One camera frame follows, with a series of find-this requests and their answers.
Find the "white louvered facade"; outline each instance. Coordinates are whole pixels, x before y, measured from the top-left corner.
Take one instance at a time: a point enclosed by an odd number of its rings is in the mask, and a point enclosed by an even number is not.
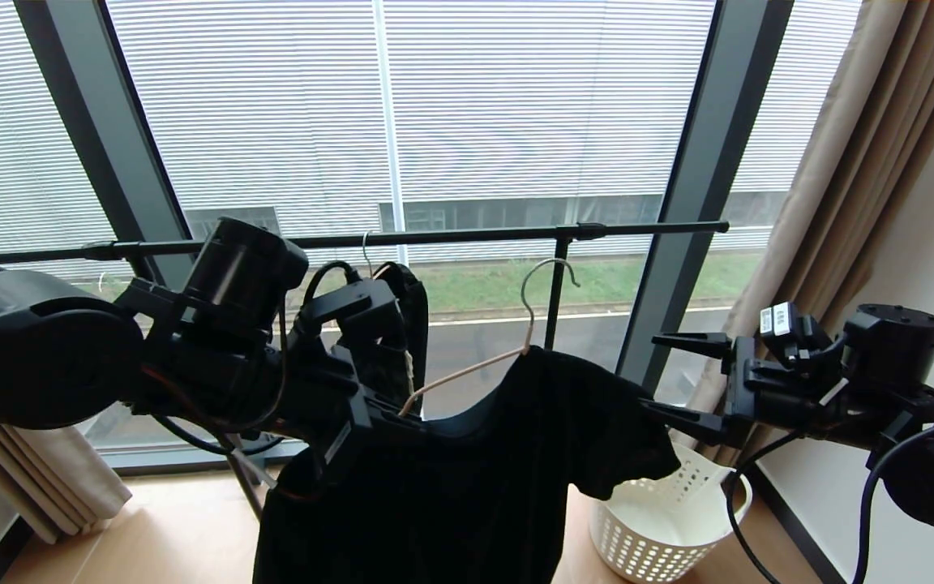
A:
[[[390,214],[393,203],[389,147],[407,210],[556,200],[526,218],[553,225],[589,217],[583,208],[594,197],[659,197],[714,4],[108,0],[108,8],[184,210],[274,207],[282,233],[299,236],[381,230],[382,206]],[[734,191],[789,188],[858,10],[859,0],[796,1]],[[768,233],[732,230],[713,249],[763,247]],[[12,3],[0,0],[0,251],[112,238]],[[648,244],[618,237],[572,249],[641,254]],[[410,258],[552,248],[413,247]],[[311,255],[360,258],[358,249]],[[392,257],[371,251],[375,261]]]

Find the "hanger hook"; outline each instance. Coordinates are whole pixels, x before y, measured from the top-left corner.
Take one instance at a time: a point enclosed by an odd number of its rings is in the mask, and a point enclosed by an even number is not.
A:
[[[368,230],[366,233],[362,234],[362,256],[366,259],[366,269],[370,270],[370,277],[373,277],[374,264],[370,262],[370,255],[366,253],[366,238],[370,237],[371,233],[374,233],[373,230]]]
[[[524,280],[521,282],[521,303],[524,304],[526,309],[529,309],[529,336],[531,333],[531,328],[535,325],[535,311],[529,304],[529,299],[525,297],[525,288],[529,285],[529,278],[533,276],[534,273],[538,271],[539,268],[547,264],[563,264],[568,267],[568,276],[571,277],[572,284],[576,288],[581,288],[582,285],[575,280],[575,269],[572,267],[572,264],[568,263],[568,260],[561,260],[560,258],[550,258],[548,260],[542,260],[542,262],[537,263],[533,266],[533,269],[529,270],[529,273],[526,274]]]

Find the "white plastic basket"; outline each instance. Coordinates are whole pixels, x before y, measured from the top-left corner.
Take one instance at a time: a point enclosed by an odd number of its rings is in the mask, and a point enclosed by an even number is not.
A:
[[[639,583],[672,582],[730,535],[722,481],[730,469],[690,448],[673,444],[682,466],[661,480],[632,480],[598,501],[589,536],[601,559],[619,576]],[[752,506],[752,485],[741,477],[745,500],[741,522]]]

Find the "beige curtain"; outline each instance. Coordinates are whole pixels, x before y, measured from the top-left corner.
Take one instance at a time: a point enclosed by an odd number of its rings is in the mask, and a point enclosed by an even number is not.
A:
[[[864,1],[766,255],[724,332],[752,335],[759,310],[783,300],[835,332],[933,145],[934,2]],[[725,388],[718,363],[706,363],[688,405],[716,410]],[[767,435],[757,429],[745,450]],[[704,452],[720,463],[738,455]]]
[[[0,492],[47,543],[114,517],[132,496],[77,429],[3,424]]]

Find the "grass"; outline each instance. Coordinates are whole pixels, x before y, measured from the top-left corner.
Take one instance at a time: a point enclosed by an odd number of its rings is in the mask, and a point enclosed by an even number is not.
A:
[[[694,300],[721,299],[733,302],[759,265],[759,252],[720,252],[705,258],[694,286]],[[644,270],[644,255],[616,256],[603,259],[575,259],[572,266],[581,288],[575,288],[564,274],[561,304],[565,307],[620,304],[631,306],[637,282]],[[416,276],[427,288],[427,300],[433,313],[455,311],[486,311],[516,309],[521,306],[521,281],[535,265],[535,260],[508,262],[460,262],[455,264],[414,266]],[[529,281],[529,302],[537,310],[545,309],[550,299],[552,266],[541,268]],[[78,284],[78,287],[108,300],[114,300],[127,282],[105,278],[103,291],[99,282]],[[344,284],[340,270],[333,270],[323,279],[318,294]],[[304,286],[289,295],[288,306],[297,309]]]

